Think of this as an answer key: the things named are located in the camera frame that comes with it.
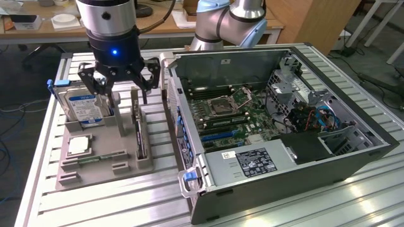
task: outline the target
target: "aluminum table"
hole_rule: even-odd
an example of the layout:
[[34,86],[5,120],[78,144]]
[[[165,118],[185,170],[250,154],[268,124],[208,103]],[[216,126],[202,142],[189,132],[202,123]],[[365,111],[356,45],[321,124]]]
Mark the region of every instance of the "aluminum table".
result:
[[[402,121],[313,47],[296,44],[296,48],[401,143]],[[178,50],[148,50],[142,51],[142,56],[150,58],[162,51]],[[76,53],[64,57],[56,79],[76,79],[80,62],[93,61],[93,56],[90,53]],[[302,71],[302,77],[313,88],[322,89],[314,76],[305,68]],[[133,83],[121,82],[113,87],[122,98],[118,105],[121,112],[129,111],[132,86]],[[65,115],[50,97],[14,226],[192,226],[186,200],[178,189],[178,171],[158,89],[152,91],[142,109],[146,112],[154,171],[142,176],[57,192],[54,184]],[[384,158],[369,163],[345,181],[197,227],[402,225],[402,176],[404,145],[400,144]]]

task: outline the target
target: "paper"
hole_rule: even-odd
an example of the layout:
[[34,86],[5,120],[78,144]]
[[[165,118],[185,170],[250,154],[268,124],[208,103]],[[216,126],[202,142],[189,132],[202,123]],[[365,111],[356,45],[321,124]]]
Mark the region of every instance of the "paper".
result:
[[178,28],[194,28],[196,27],[196,22],[188,22],[185,19],[185,15],[178,11],[172,11],[170,15],[174,19],[176,25]]
[[22,2],[0,0],[0,15],[20,14]]

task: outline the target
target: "cable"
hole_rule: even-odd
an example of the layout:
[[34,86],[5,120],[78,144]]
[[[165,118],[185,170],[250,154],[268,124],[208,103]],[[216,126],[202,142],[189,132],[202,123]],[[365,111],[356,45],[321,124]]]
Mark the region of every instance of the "cable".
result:
[[145,40],[145,43],[144,43],[144,45],[141,46],[140,49],[142,49],[145,47],[145,45],[146,45],[148,42],[149,42],[149,39]]
[[142,33],[146,33],[146,32],[149,32],[149,31],[152,31],[157,26],[160,26],[160,25],[165,22],[166,18],[169,17],[170,12],[172,12],[172,9],[174,8],[174,5],[176,5],[176,0],[172,0],[172,1],[170,1],[169,8],[168,8],[168,11],[166,11],[166,13],[165,13],[162,19],[158,20],[156,23],[153,23],[150,26],[148,26],[148,27],[140,29],[140,30],[138,30],[138,34],[142,34]]
[[402,77],[404,78],[404,75],[401,74],[401,72],[396,69],[396,67],[393,67],[393,69],[397,71],[397,73],[398,73],[398,75],[400,75],[400,77]]
[[0,109],[4,109],[5,107],[13,106],[13,105],[22,106],[22,114],[21,114],[18,120],[12,124],[12,126],[0,133],[0,139],[1,139],[1,136],[17,125],[17,123],[20,123],[20,121],[24,119],[24,116],[25,116],[25,106],[22,104],[9,104]]
[[[16,109],[4,110],[2,108],[0,108],[0,111],[1,111],[1,112],[5,112],[5,113],[6,113],[6,112],[14,112],[14,111],[22,112],[22,106],[24,106],[24,107],[28,107],[28,106],[32,105],[32,104],[41,103],[41,102],[46,102],[46,101],[49,101],[49,99],[38,99],[38,100],[34,100],[34,101],[32,101],[32,102],[28,102],[28,103],[21,104],[21,105],[18,106],[18,108],[16,108]],[[38,109],[38,110],[30,110],[30,111],[25,110],[25,113],[36,113],[36,112],[44,111],[44,110],[46,110],[46,109],[48,109],[48,108],[42,108],[42,109]]]
[[0,54],[2,54],[4,52],[6,52],[8,46],[9,46],[9,45],[5,46],[4,50],[0,50]]
[[13,197],[13,195],[16,194],[16,192],[20,190],[20,182],[21,182],[21,177],[20,177],[20,169],[17,168],[17,164],[14,162],[14,159],[13,159],[13,156],[4,144],[4,142],[0,140],[0,144],[2,145],[4,149],[0,149],[2,152],[5,152],[8,154],[8,165],[6,165],[6,168],[4,169],[4,172],[5,170],[8,169],[8,166],[9,166],[9,163],[12,164],[12,167],[14,169],[14,173],[16,173],[16,187],[12,191],[12,193],[0,201],[0,205],[9,199]]
[[361,50],[361,53],[357,52],[357,49],[360,49],[357,47],[358,43],[365,39],[365,37],[369,35],[370,31],[377,27],[377,25],[381,23],[381,21],[384,20],[385,16],[389,14],[389,12],[392,11],[392,9],[394,8],[396,4],[397,4],[398,0],[396,0],[396,2],[393,3],[392,5],[392,8],[386,11],[386,13],[384,14],[382,16],[382,19],[376,23],[376,25],[368,30],[366,34],[364,37],[361,37],[361,39],[358,40],[358,42],[356,43],[356,46],[354,46],[354,50],[356,50],[356,53],[361,56],[365,55],[364,51]]
[[308,130],[308,127],[309,127],[309,118],[310,118],[310,114],[312,114],[313,112],[314,112],[313,110],[309,112],[308,122],[305,123],[304,131]]
[[0,173],[0,176],[2,176],[2,174],[6,172],[8,167],[9,167],[9,165],[10,165],[10,154],[9,154],[8,149],[0,149],[0,151],[5,154],[5,157],[6,157],[5,168],[2,169],[2,171],[1,171],[1,173]]
[[382,88],[381,88],[377,84],[374,84],[373,82],[370,82],[370,81],[368,81],[368,80],[365,80],[365,79],[364,79],[364,81],[366,81],[366,82],[369,82],[372,85],[374,85],[374,86],[378,88],[378,90],[381,91],[381,101],[382,101],[384,105],[385,105],[386,107],[389,107],[390,109],[400,110],[398,107],[393,107],[393,106],[390,106],[389,104],[386,104],[386,102],[385,102],[385,100],[384,100],[384,98],[385,98],[385,92],[384,92]]
[[[286,118],[284,118],[284,124],[286,124],[285,121],[286,121]],[[285,133],[288,133],[288,127],[285,127]]]
[[334,57],[330,54],[328,54],[330,56],[330,59],[340,59],[342,62],[346,63],[349,69],[352,70],[352,72],[357,75],[358,73],[356,72],[356,70],[352,68],[352,66],[349,65],[349,63],[345,61],[345,59],[342,59],[341,57]]
[[280,122],[278,120],[273,119],[272,118],[272,121],[276,122],[276,123],[280,123],[281,125],[284,125],[285,127],[293,129],[293,127],[290,125],[286,125],[285,123]]
[[[13,116],[8,116],[8,115],[2,115],[0,114],[0,117],[8,118],[8,119],[20,119],[20,117],[13,117]],[[14,133],[12,133],[10,135],[8,135],[6,137],[1,138],[2,141],[8,141],[10,140],[16,135],[18,135],[18,133],[21,132],[21,130],[25,127],[25,120],[22,119],[20,124],[20,128],[14,131]]]
[[[332,57],[332,59],[340,59],[340,60],[342,60],[342,61],[346,63],[346,65],[348,65],[349,69],[352,70],[352,72],[353,72],[356,75],[358,75],[358,73],[354,71],[354,69],[352,68],[352,66],[349,65],[349,63],[348,63],[342,58],[340,58],[340,57],[333,57],[330,54],[328,54],[328,55]],[[384,105],[385,105],[386,107],[389,107],[390,109],[400,110],[398,107],[393,107],[393,106],[390,106],[389,104],[386,104],[386,102],[385,102],[385,100],[384,100],[384,98],[385,98],[385,92],[384,92],[384,90],[382,90],[382,87],[380,87],[377,84],[372,83],[370,81],[368,81],[368,80],[365,80],[365,79],[362,79],[362,78],[361,78],[361,80],[369,82],[372,85],[374,85],[374,86],[380,89],[380,91],[381,91],[381,101],[382,101]]]

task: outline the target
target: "blue cable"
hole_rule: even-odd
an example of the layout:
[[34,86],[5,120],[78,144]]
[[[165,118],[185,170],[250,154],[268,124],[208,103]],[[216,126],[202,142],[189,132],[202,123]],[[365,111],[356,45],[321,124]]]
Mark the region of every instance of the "blue cable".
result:
[[[0,117],[8,118],[8,119],[20,119],[20,117],[4,115],[1,112],[0,112]],[[4,137],[4,138],[0,138],[0,139],[1,139],[2,141],[10,140],[14,136],[18,135],[18,133],[22,131],[24,127],[25,127],[25,119],[22,118],[22,119],[21,119],[20,128],[18,128],[9,136],[6,136],[6,137]]]
[[337,125],[337,127],[340,127],[340,119],[334,116],[334,113],[332,111],[332,109],[322,105],[322,106],[318,106],[317,109],[316,109],[316,117],[318,119],[318,123],[320,125],[322,125],[324,127],[326,126],[325,123],[322,122],[321,118],[320,118],[320,110],[328,110],[333,116],[333,120],[334,120],[334,124]]
[[13,189],[13,191],[10,192],[10,194],[0,201],[0,205],[16,194],[17,190],[20,189],[20,181],[21,181],[21,178],[20,178],[20,169],[17,168],[17,164],[13,160],[13,156],[12,154],[4,150],[4,149],[0,149],[5,154],[8,154],[8,157],[9,157],[9,161],[10,161],[10,164],[12,164],[12,167],[16,171],[16,178],[17,178],[17,184],[16,184],[16,188]]

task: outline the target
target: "robotic arm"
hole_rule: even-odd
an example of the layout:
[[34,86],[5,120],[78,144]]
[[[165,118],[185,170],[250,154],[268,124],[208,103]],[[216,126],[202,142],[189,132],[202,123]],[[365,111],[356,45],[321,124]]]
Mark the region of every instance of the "robotic arm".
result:
[[200,0],[190,50],[222,49],[222,40],[253,47],[266,28],[265,0]]
[[[173,6],[174,0],[172,0],[164,18],[148,28],[138,30],[133,0],[77,0],[89,44],[94,53],[94,65],[81,63],[78,76],[93,95],[108,96],[112,107],[110,92],[116,81],[132,80],[134,82],[142,91],[144,103],[146,103],[146,92],[158,86],[158,59],[142,59],[138,35],[164,23]],[[149,79],[141,76],[144,67],[152,73]],[[96,71],[102,75],[102,78],[94,78]]]

